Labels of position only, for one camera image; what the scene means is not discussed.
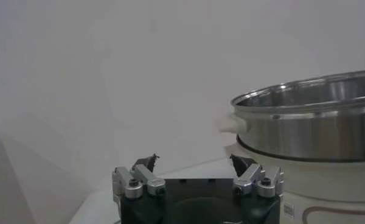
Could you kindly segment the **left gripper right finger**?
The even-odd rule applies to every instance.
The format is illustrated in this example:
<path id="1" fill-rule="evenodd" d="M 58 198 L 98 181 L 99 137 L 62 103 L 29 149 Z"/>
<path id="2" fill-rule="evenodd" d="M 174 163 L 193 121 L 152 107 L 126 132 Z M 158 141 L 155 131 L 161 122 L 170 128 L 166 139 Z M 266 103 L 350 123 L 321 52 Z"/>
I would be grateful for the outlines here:
<path id="1" fill-rule="evenodd" d="M 251 158 L 230 155 L 237 177 L 232 180 L 235 194 L 245 196 L 253 191 L 263 198 L 283 196 L 284 172 L 280 167 L 267 167 Z"/>

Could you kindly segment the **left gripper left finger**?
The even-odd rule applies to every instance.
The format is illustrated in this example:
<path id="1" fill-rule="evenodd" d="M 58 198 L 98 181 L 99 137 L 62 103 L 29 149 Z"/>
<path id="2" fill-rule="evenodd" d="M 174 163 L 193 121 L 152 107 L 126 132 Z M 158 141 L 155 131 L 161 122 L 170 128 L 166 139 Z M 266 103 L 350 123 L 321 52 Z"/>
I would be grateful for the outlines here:
<path id="1" fill-rule="evenodd" d="M 144 194 L 162 197 L 166 192 L 166 181 L 157 177 L 153 170 L 157 154 L 138 159 L 130 169 L 118 166 L 112 171 L 113 199 L 125 197 L 129 200 L 141 198 Z"/>

